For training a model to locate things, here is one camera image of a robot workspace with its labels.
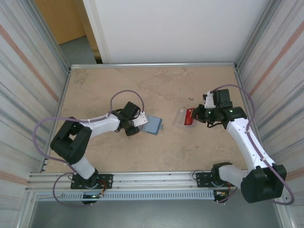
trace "table surface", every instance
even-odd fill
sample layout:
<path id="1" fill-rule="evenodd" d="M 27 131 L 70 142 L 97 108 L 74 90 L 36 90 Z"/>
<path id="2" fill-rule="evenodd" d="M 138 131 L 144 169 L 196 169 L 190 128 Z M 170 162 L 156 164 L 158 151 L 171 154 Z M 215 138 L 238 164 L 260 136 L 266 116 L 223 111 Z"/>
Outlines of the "table surface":
<path id="1" fill-rule="evenodd" d="M 163 129 L 158 135 L 139 132 L 127 137 L 120 131 L 92 138 L 85 154 L 98 171 L 210 170 L 219 162 L 246 169 L 237 144 L 222 125 L 212 129 L 198 122 L 188 129 L 172 125 L 178 110 L 197 107 L 203 93 L 224 84 L 237 84 L 232 67 L 73 69 L 60 116 L 104 115 L 116 92 L 131 89 L 142 96 L 147 115 L 162 119 Z M 233 105 L 244 108 L 239 90 L 229 91 Z M 124 93 L 114 99 L 113 109 L 128 101 L 141 106 L 136 95 Z M 51 156 L 58 157 L 53 151 Z M 63 163 L 48 160 L 46 172 L 65 171 L 69 168 Z"/>

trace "white wall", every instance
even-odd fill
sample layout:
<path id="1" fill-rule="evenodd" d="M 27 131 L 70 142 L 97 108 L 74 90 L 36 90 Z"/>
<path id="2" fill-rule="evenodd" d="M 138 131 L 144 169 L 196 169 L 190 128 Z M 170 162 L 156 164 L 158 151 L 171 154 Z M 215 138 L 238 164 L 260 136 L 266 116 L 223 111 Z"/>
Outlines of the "white wall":
<path id="1" fill-rule="evenodd" d="M 269 0 L 84 0 L 104 63 L 237 61 Z"/>

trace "wooden door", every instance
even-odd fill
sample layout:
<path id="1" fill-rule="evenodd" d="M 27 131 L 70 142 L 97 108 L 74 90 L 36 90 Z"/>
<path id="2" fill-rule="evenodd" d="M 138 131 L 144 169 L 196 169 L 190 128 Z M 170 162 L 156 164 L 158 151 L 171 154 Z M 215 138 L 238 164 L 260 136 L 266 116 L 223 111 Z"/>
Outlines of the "wooden door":
<path id="1" fill-rule="evenodd" d="M 74 0 L 35 0 L 35 3 L 58 44 L 86 35 Z"/>

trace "gray floor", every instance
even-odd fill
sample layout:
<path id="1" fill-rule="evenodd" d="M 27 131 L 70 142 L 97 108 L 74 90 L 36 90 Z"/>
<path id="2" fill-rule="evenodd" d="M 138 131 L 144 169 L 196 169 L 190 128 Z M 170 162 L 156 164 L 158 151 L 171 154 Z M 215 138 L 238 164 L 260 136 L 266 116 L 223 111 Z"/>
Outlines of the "gray floor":
<path id="1" fill-rule="evenodd" d="M 59 47 L 69 65 L 96 64 L 94 54 L 86 36 L 60 44 Z"/>
<path id="2" fill-rule="evenodd" d="M 282 225 L 273 203 L 248 204 L 238 192 L 226 205 L 211 200 L 102 201 L 93 207 L 73 209 L 56 202 L 38 202 L 30 227 L 281 228 Z"/>

